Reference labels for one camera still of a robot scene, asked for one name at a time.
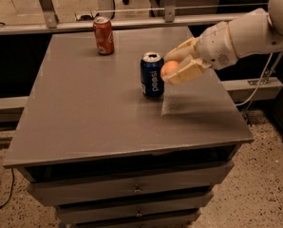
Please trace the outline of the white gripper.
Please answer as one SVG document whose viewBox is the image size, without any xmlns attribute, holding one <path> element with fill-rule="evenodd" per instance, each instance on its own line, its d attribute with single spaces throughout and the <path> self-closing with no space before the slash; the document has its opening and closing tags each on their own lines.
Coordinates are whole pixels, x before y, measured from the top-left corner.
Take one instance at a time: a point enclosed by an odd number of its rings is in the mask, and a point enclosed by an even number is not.
<svg viewBox="0 0 283 228">
<path fill-rule="evenodd" d="M 229 24 L 220 22 L 203 31 L 198 39 L 187 39 L 169 51 L 164 56 L 164 61 L 179 63 L 178 68 L 162 77 L 170 85 L 196 79 L 210 67 L 221 70 L 234 65 L 238 58 L 232 45 Z"/>
</svg>

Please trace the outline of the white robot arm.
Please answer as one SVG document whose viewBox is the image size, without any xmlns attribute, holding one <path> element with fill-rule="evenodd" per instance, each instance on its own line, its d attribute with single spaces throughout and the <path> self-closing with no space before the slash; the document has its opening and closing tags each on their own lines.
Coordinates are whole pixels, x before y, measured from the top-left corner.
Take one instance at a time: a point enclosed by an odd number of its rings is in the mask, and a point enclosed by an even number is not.
<svg viewBox="0 0 283 228">
<path fill-rule="evenodd" d="M 169 51 L 164 61 L 175 61 L 175 68 L 164 66 L 161 78 L 178 85 L 204 74 L 233 66 L 254 54 L 283 51 L 283 0 L 269 0 L 267 9 L 255 9 L 230 22 L 220 22 Z"/>
</svg>

